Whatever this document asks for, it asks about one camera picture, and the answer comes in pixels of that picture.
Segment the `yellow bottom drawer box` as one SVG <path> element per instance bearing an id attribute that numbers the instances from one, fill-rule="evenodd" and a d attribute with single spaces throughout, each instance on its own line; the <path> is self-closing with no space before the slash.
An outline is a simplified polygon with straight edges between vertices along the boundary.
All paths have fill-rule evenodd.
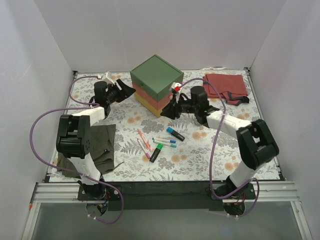
<path id="1" fill-rule="evenodd" d="M 134 94 L 135 99 L 141 103 L 146 109 L 148 109 L 152 114 L 154 114 L 157 118 L 161 116 L 162 109 L 157 110 L 154 108 L 150 103 L 148 103 L 146 100 L 144 100 L 141 96 L 139 96 L 137 93 Z"/>

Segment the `pink drawer box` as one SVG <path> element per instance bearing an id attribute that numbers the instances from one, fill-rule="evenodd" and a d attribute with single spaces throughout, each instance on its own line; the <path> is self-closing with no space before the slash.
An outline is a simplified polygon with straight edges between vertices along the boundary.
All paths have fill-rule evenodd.
<path id="1" fill-rule="evenodd" d="M 160 100 L 157 100 L 151 97 L 147 92 L 145 92 L 141 87 L 139 87 L 136 83 L 132 82 L 132 87 L 136 90 L 136 94 L 146 100 L 149 104 L 151 104 L 155 109 L 160 110 L 163 109 L 172 99 L 172 93 L 167 94 Z"/>

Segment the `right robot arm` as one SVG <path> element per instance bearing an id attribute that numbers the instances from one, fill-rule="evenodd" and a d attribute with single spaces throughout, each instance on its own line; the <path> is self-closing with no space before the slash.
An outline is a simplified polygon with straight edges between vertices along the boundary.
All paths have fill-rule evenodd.
<path id="1" fill-rule="evenodd" d="M 241 162 L 227 177 L 225 184 L 218 188 L 209 188 L 216 199 L 239 198 L 256 172 L 279 154 L 279 147 L 269 127 L 262 119 L 244 120 L 213 107 L 209 104 L 207 93 L 202 86 L 192 87 L 190 98 L 181 92 L 182 87 L 179 83 L 173 83 L 170 88 L 172 99 L 163 108 L 161 116 L 175 120 L 182 113 L 194 114 L 199 124 L 237 140 Z"/>

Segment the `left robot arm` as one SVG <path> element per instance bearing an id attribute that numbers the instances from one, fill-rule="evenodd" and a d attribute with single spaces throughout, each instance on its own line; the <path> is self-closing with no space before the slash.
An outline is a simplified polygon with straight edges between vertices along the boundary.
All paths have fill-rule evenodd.
<path id="1" fill-rule="evenodd" d="M 120 103 L 135 92 L 121 79 L 115 82 L 101 80 L 94 84 L 94 96 L 89 101 L 89 109 L 60 116 L 56 150 L 72 163 L 75 168 L 73 171 L 80 177 L 79 184 L 95 200 L 103 199 L 107 191 L 103 175 L 90 153 L 92 125 L 108 117 L 111 104 Z"/>

